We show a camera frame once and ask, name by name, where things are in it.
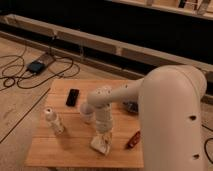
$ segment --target wooden tabletop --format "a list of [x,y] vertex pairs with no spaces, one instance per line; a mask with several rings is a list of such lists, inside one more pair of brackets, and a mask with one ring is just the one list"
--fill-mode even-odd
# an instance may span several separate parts
[[[95,135],[94,124],[87,125],[78,112],[89,91],[104,85],[113,88],[125,84],[127,80],[54,80],[46,99],[46,107],[51,107],[62,119],[66,131],[56,136],[49,128],[42,113],[37,131],[26,159],[27,166],[80,167],[80,168],[143,168],[141,143],[126,150],[128,140],[139,130],[138,116],[123,109],[122,104],[112,103],[114,118],[112,148],[104,156],[90,147]],[[65,105],[71,88],[79,89],[76,107]]]

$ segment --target cable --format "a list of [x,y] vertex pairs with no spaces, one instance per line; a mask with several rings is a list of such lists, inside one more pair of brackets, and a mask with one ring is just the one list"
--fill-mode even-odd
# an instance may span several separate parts
[[46,96],[50,88],[46,90],[43,95],[33,104],[33,106],[23,115],[23,117],[13,126],[13,128],[0,140],[0,144],[12,133],[12,131],[19,125],[19,123],[38,105],[38,103]]
[[74,61],[73,59],[69,58],[69,57],[55,57],[56,59],[56,62],[58,63],[64,63],[64,64],[70,64],[69,62],[66,62],[66,61],[61,61],[61,59],[68,59],[68,60],[71,60],[71,63],[72,63],[72,66],[76,66],[77,67],[77,72],[75,74],[72,74],[72,75],[68,75],[68,76],[64,76],[64,73],[63,75],[59,75],[58,73],[55,73],[54,71],[52,71],[50,68],[48,68],[48,71],[53,74],[53,75],[57,75],[57,76],[60,76],[61,78],[71,78],[75,75],[77,75],[79,72],[80,72],[80,67],[77,65],[77,64],[74,64]]
[[211,128],[209,128],[209,127],[203,125],[203,124],[202,124],[202,127],[203,127],[203,128],[206,128],[207,130],[209,130],[209,131],[211,131],[211,132],[213,132],[213,129],[211,129]]
[[54,78],[54,77],[56,77],[56,76],[59,76],[59,77],[64,78],[64,76],[61,76],[60,74],[63,74],[64,72],[70,70],[70,69],[73,67],[73,65],[77,66],[77,72],[74,73],[74,74],[72,74],[72,75],[70,75],[69,77],[74,77],[75,75],[77,75],[77,74],[80,72],[80,67],[79,67],[78,65],[74,64],[73,59],[70,59],[70,58],[68,58],[68,57],[61,57],[60,59],[69,59],[69,60],[71,60],[72,62],[69,63],[70,66],[69,66],[68,68],[66,68],[66,69],[64,69],[64,70],[62,70],[62,71],[60,71],[60,72],[58,72],[58,73],[54,73],[54,75],[52,75],[51,77],[49,77],[49,78],[43,80],[43,81],[40,82],[39,84],[36,84],[36,85],[33,85],[33,86],[29,86],[29,87],[22,86],[22,85],[20,84],[23,80],[25,80],[25,78],[23,77],[24,74],[26,73],[26,71],[25,71],[25,72],[20,76],[20,78],[18,78],[18,81],[17,81],[17,83],[16,83],[16,84],[17,84],[17,87],[19,87],[20,89],[33,89],[33,88],[36,88],[36,87],[38,87],[38,86],[40,86],[40,85],[46,83],[48,80],[50,80],[50,79],[52,79],[52,78]]
[[205,154],[206,154],[206,156],[207,156],[209,162],[210,162],[211,164],[213,164],[213,159],[211,159],[211,157],[209,156],[208,150],[207,150],[207,146],[208,146],[208,143],[209,143],[210,141],[213,141],[213,138],[209,138],[209,139],[207,139],[207,140],[205,141],[205,143],[204,143],[204,151],[205,151]]

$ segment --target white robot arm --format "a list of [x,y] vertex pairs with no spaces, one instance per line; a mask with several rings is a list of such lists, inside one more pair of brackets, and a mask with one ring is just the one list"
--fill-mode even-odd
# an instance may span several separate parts
[[206,86],[192,66],[163,66],[117,89],[97,89],[87,101],[100,134],[112,129],[111,102],[138,102],[146,171],[204,171],[200,99]]

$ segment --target small bottle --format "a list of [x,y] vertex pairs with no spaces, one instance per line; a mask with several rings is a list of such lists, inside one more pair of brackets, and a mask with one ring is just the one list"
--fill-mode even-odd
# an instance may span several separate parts
[[44,110],[45,119],[50,123],[51,128],[55,134],[61,134],[64,131],[64,126],[61,123],[61,119],[51,108]]

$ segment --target concrete floor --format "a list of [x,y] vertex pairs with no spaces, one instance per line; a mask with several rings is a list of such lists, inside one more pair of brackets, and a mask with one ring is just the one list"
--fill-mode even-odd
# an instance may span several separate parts
[[[23,45],[0,38],[0,56],[9,54],[21,54]],[[36,59],[42,52],[33,48],[28,48],[24,58],[26,63]],[[10,61],[11,59],[0,59],[0,66]],[[125,79],[117,75],[113,75],[104,71],[100,71],[82,64],[81,72],[75,76],[76,79]],[[58,64],[51,66],[54,70],[60,69]],[[26,81],[27,85],[36,84],[37,82],[47,78],[50,75],[45,71],[37,80]],[[0,139],[4,137],[10,129],[17,123],[23,114],[32,106],[32,104],[43,94],[51,85],[52,80],[46,84],[33,89],[21,90],[17,87],[12,87],[8,90],[0,92]],[[20,124],[12,131],[12,133],[0,144],[0,170],[1,171],[47,171],[47,168],[25,167],[24,161],[27,156],[28,149],[31,144],[33,133],[39,121],[39,115],[42,112],[45,98],[31,111]],[[202,104],[202,119],[203,123],[213,127],[213,106]],[[211,132],[203,130],[204,138],[213,137]],[[213,143],[209,143],[210,154],[213,154]],[[206,160],[208,171],[213,171],[213,166]],[[71,169],[58,168],[61,171],[68,170],[107,170],[107,169]]]

